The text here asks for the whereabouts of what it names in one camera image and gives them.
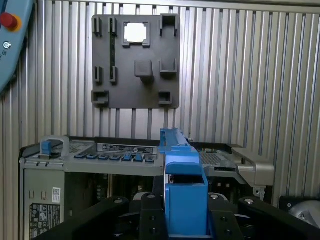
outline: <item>metal wall panel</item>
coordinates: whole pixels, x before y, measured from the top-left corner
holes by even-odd
[[[274,161],[273,203],[320,194],[320,8],[209,1],[39,0],[0,104],[0,239],[18,238],[19,148],[44,135],[233,143]],[[180,107],[91,104],[95,14],[181,20]]]

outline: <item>red emergency stop button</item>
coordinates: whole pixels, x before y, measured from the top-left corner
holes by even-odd
[[[10,13],[4,12],[0,15],[0,24],[7,29],[15,29],[18,26],[18,20]]]

